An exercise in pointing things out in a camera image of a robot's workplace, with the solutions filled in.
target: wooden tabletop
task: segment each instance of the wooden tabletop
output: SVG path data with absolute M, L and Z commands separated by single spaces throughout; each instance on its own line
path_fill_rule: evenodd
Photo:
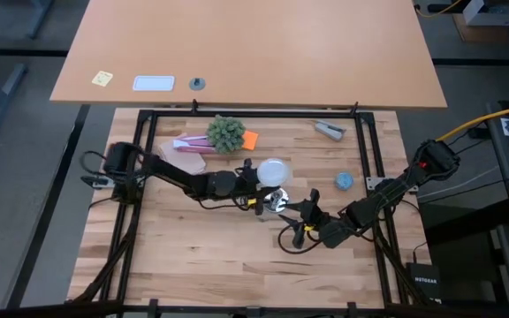
M 175 85 L 135 92 L 139 75 Z M 91 0 L 50 99 L 446 107 L 410 0 Z
M 137 114 L 135 109 L 116 111 L 108 144 L 132 140 Z M 398 176 L 407 163 L 396 114 L 377 111 L 375 115 L 386 173 Z M 205 132 L 211 120 L 159 118 L 154 150 L 181 133 Z M 248 157 L 253 159 L 254 166 L 266 158 L 277 157 L 292 169 L 292 177 L 283 185 L 292 201 L 307 198 L 313 187 L 321 192 L 320 207 L 334 213 L 365 196 L 352 119 L 330 120 L 347 129 L 340 142 L 316 132 L 310 119 L 241 120 L 247 129 L 260 134 L 255 151 L 204 155 L 207 170 L 232 170 Z M 353 187 L 347 192 L 333 185 L 341 171 L 349 171 L 354 178 Z M 94 200 L 110 195 L 110 191 L 97 191 Z M 412 196 L 406 199 L 416 203 Z M 210 201 L 206 205 L 221 203 L 224 202 Z M 106 262 L 117 207 L 117 203 L 107 202 L 90 210 L 69 298 L 82 293 Z M 286 214 L 297 215 L 294 211 Z M 414 247 L 425 242 L 420 215 L 402 203 L 394 221 L 402 261 L 411 261 Z M 335 249 L 319 246 L 306 254 L 290 255 L 277 246 L 278 232 L 284 226 L 284 221 L 267 213 L 259 218 L 254 212 L 237 208 L 204 210 L 177 187 L 150 178 L 141 209 L 126 303 L 145 305 L 156 298 L 163 305 L 174 306 L 345 307 L 347 301 L 355 301 L 358 307 L 383 306 L 372 244 L 353 237 Z M 286 246 L 292 247 L 291 241 L 292 234 L 288 233 Z M 427 247 L 418 251 L 419 259 L 429 262 Z M 119 270 L 114 274 L 113 298 L 118 276 Z M 393 298 L 397 300 L 391 268 L 389 277 Z

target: stapler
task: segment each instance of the stapler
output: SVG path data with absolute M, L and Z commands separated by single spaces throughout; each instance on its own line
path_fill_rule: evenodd
M 177 138 L 173 141 L 174 149 L 183 152 L 195 152 L 203 154 L 212 154 L 216 152 L 215 147 L 211 146 L 207 136 L 187 136 Z
M 315 129 L 335 141 L 340 141 L 346 132 L 346 129 L 330 122 L 326 122 L 325 120 L 317 120 Z

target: orange sticky note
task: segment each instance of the orange sticky note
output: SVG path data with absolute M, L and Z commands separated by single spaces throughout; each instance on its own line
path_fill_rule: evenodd
M 255 150 L 256 140 L 258 139 L 258 133 L 245 131 L 243 134 L 243 139 L 245 143 L 243 144 L 244 149 Z

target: light wood desk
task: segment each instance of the light wood desk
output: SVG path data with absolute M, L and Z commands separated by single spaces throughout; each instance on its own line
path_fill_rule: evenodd
M 108 144 L 133 139 L 138 112 L 116 111 Z M 396 114 L 377 111 L 375 116 L 386 174 L 398 176 L 407 163 Z M 181 133 L 204 133 L 212 120 L 159 118 L 153 151 Z M 278 157 L 292 169 L 292 178 L 283 185 L 292 201 L 307 198 L 314 187 L 321 192 L 320 207 L 334 213 L 366 195 L 354 120 L 330 120 L 347 129 L 340 142 L 316 132 L 310 119 L 241 120 L 247 129 L 260 134 L 256 150 L 229 156 L 204 155 L 208 170 L 232 170 L 248 157 L 254 166 L 263 159 Z M 370 152 L 368 158 L 374 167 L 372 157 Z M 354 178 L 348 192 L 333 185 L 334 177 L 343 170 L 350 171 Z M 95 192 L 94 201 L 109 196 L 109 191 L 101 190 Z M 406 199 L 416 203 L 414 197 Z M 106 262 L 117 208 L 117 203 L 107 202 L 90 210 L 69 298 L 82 293 Z M 287 215 L 297 213 L 289 211 Z M 353 237 L 335 249 L 319 246 L 306 254 L 290 255 L 277 246 L 278 232 L 285 223 L 266 214 L 264 220 L 261 222 L 252 211 L 237 208 L 204 210 L 177 187 L 150 178 L 125 303 L 146 305 L 148 299 L 156 298 L 166 306 L 345 307 L 347 301 L 355 301 L 359 308 L 383 307 L 372 244 Z M 420 215 L 402 203 L 394 222 L 402 261 L 411 261 L 414 247 L 425 241 Z M 285 236 L 287 246 L 291 247 L 291 241 L 291 234 Z M 429 262 L 427 247 L 418 251 L 419 259 Z M 394 274 L 388 267 L 391 288 L 395 290 Z M 118 276 L 119 270 L 114 274 L 112 298 Z M 394 290 L 392 298 L 397 301 Z
M 175 86 L 134 92 L 138 75 Z M 446 107 L 410 0 L 92 0 L 50 99 Z

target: gray floor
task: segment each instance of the gray floor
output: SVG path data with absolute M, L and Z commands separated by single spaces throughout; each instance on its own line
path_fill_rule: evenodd
M 33 42 L 24 36 L 33 11 L 29 2 L 0 0 L 0 47 L 67 49 L 86 5 L 87 0 L 56 0 L 40 38 Z M 509 45 L 463 43 L 451 17 L 422 19 L 421 24 L 433 57 L 509 58 Z M 79 108 L 49 102 L 63 58 L 0 57 L 0 83 L 17 62 L 27 63 L 29 74 L 21 82 L 0 132 L 0 307 L 4 306 L 10 283 L 17 275 Z M 437 75 L 449 104 L 447 110 L 399 111 L 408 157 L 421 141 L 481 115 L 486 102 L 509 99 L 509 68 L 437 67 Z M 103 149 L 114 106 L 91 109 L 77 154 Z M 464 139 L 455 147 L 462 148 L 471 142 Z M 460 173 L 445 182 L 424 186 L 420 196 L 427 195 L 425 200 L 432 200 L 500 179 L 498 170 L 493 170 L 453 191 L 430 195 L 460 185 L 497 164 L 490 144 L 462 157 Z M 57 304 L 65 299 L 92 194 L 81 184 L 80 176 L 80 167 L 74 162 L 23 306 Z M 488 204 L 487 198 L 498 200 L 504 196 L 504 189 L 497 185 L 441 200 L 439 204 L 476 208 Z

